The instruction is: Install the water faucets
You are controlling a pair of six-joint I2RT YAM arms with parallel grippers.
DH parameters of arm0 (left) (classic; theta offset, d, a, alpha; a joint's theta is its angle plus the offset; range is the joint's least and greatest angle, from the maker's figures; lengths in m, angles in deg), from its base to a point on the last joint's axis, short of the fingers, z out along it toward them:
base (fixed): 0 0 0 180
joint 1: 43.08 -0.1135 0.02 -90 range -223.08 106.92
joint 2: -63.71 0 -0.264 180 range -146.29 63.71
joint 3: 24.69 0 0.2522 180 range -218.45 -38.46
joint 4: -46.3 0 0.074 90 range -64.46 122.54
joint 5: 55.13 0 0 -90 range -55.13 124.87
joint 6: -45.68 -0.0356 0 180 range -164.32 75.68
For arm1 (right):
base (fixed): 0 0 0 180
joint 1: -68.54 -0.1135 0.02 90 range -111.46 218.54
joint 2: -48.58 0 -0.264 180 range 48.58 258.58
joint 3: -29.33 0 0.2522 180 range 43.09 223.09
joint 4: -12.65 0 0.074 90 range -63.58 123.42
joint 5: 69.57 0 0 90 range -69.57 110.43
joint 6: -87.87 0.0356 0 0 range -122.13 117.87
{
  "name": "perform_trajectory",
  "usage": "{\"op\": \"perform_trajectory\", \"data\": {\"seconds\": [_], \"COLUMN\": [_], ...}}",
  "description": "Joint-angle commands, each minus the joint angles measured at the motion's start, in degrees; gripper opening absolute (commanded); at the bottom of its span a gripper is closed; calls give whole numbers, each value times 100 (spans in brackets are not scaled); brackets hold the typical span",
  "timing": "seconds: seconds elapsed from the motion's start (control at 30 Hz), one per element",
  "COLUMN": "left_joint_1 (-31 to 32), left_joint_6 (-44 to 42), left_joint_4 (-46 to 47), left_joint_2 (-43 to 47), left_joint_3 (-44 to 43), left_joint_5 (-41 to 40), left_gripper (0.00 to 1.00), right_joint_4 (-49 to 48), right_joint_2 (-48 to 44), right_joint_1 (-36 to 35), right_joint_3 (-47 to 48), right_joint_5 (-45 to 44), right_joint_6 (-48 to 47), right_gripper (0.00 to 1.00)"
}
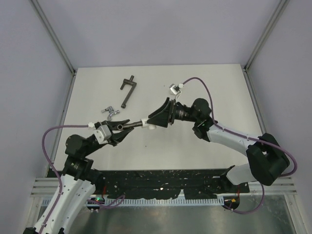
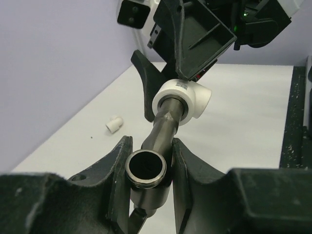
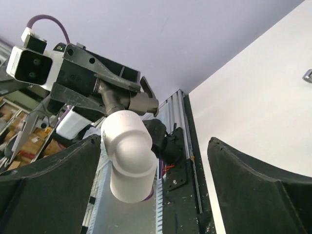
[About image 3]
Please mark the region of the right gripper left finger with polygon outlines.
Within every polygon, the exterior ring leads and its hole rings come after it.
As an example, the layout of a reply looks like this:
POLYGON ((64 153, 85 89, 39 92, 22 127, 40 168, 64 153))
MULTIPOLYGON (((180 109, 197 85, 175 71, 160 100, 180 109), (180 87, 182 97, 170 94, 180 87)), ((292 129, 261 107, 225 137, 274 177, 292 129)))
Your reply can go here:
POLYGON ((91 135, 0 175, 2 234, 79 234, 100 156, 91 135))

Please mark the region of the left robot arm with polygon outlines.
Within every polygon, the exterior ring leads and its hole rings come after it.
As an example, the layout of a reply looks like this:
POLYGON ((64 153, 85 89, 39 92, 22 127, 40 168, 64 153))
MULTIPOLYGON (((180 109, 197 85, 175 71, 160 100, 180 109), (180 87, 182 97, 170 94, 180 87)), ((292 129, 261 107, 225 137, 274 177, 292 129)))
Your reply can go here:
POLYGON ((72 140, 86 126, 114 111, 138 112, 131 101, 141 95, 139 71, 71 43, 58 44, 50 56, 47 110, 54 113, 69 106, 56 125, 59 136, 72 140))

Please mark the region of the white elbow fitting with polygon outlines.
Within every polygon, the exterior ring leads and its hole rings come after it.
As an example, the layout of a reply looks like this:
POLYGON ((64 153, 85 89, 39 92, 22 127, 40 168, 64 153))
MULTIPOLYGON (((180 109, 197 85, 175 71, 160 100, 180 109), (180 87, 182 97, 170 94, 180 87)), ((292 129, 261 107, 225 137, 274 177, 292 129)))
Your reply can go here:
POLYGON ((140 116, 128 110, 112 113, 101 125, 101 136, 112 162, 112 194, 125 203, 146 199, 152 190, 157 158, 140 116))

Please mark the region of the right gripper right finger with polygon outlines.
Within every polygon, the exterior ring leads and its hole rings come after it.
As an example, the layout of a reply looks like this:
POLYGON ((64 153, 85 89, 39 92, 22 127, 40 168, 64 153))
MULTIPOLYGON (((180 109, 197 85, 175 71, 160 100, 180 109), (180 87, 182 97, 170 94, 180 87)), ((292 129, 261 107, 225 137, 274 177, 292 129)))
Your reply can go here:
POLYGON ((228 234, 310 234, 312 179, 247 155, 216 137, 207 148, 228 234))

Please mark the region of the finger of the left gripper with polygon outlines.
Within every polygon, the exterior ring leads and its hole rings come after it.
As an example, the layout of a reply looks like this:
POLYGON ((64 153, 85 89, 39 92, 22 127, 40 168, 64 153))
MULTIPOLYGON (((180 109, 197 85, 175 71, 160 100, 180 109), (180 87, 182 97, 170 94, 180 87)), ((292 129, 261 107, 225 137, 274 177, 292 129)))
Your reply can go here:
POLYGON ((76 106, 79 108, 97 111, 107 116, 105 107, 99 102, 98 99, 85 97, 84 95, 73 91, 61 84, 54 82, 50 93, 52 100, 66 103, 68 105, 76 106))
POLYGON ((140 72, 137 70, 70 43, 66 46, 63 58, 91 71, 102 81, 132 92, 140 92, 140 72))

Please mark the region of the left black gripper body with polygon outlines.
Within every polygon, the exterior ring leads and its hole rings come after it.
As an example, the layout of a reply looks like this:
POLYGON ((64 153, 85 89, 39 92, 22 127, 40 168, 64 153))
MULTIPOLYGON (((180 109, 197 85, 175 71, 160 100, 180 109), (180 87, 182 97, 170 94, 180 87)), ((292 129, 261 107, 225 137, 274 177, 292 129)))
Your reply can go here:
POLYGON ((91 71, 63 59, 56 83, 76 91, 85 97, 98 99, 103 104, 101 95, 94 93, 97 79, 91 71))

